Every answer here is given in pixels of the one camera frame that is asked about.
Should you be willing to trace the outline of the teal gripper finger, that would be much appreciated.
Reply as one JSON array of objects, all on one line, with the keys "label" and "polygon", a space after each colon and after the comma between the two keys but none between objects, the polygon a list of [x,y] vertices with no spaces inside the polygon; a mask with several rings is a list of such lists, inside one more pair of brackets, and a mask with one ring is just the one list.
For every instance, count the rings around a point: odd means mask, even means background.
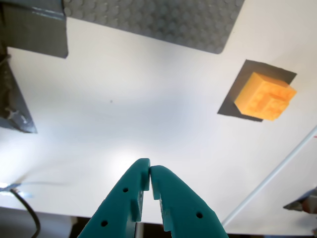
[{"label": "teal gripper finger", "polygon": [[216,213],[183,180],[164,166],[150,167],[153,196],[163,228],[173,238],[228,237]]},{"label": "teal gripper finger", "polygon": [[133,238],[149,190],[150,160],[138,159],[125,172],[86,224],[80,238]]}]

